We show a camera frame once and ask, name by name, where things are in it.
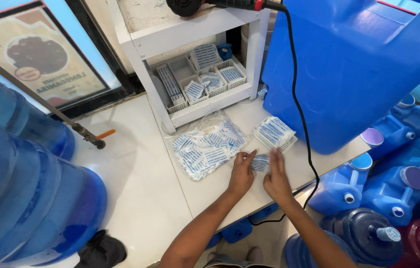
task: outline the black hair dryer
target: black hair dryer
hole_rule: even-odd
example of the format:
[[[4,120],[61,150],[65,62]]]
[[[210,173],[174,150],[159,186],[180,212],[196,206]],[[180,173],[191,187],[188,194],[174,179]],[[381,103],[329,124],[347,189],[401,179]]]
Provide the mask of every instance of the black hair dryer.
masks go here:
[[[264,8],[280,10],[283,4],[269,0],[167,0],[167,5],[172,11],[181,16],[194,15],[202,4],[213,4],[229,8],[260,11]]]

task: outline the black cloth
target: black cloth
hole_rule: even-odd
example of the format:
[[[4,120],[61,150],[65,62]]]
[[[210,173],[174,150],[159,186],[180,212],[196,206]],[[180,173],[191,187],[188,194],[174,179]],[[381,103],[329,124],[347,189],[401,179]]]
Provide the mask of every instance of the black cloth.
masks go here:
[[[106,230],[97,232],[77,254],[81,260],[74,268],[111,268],[127,257],[124,245]]]

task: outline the white shelving unit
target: white shelving unit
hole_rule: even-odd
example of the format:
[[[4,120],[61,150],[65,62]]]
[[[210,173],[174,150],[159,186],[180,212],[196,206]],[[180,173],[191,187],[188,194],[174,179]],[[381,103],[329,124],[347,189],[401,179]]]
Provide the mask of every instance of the white shelving unit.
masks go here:
[[[169,133],[176,132],[177,127],[199,119],[208,113],[246,98],[256,98],[270,17],[269,9],[250,11],[213,7],[199,11],[190,18],[173,18],[159,25],[129,33],[125,16],[122,15],[117,1],[111,0],[109,8],[119,43],[147,91],[151,105],[159,114]],[[225,43],[227,30],[246,23],[249,23],[246,68],[243,68],[235,57],[232,58],[246,74],[246,83],[169,114],[148,74],[147,59],[213,35],[217,36],[218,44]],[[195,74],[184,64],[186,62],[184,54],[167,60],[167,62],[170,63],[178,81]]]

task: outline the plastic bag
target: plastic bag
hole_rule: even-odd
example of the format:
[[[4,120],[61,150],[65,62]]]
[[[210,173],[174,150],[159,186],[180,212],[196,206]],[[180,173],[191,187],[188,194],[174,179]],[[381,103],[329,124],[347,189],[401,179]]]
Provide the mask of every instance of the plastic bag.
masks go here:
[[[221,110],[203,117],[185,132],[167,138],[182,168],[194,181],[215,171],[251,140]]]

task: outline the poster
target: poster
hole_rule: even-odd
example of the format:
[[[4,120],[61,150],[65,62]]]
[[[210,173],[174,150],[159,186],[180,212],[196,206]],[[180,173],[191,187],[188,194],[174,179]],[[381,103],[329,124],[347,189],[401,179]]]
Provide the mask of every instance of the poster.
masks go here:
[[[108,89],[40,1],[0,12],[0,66],[55,107]]]

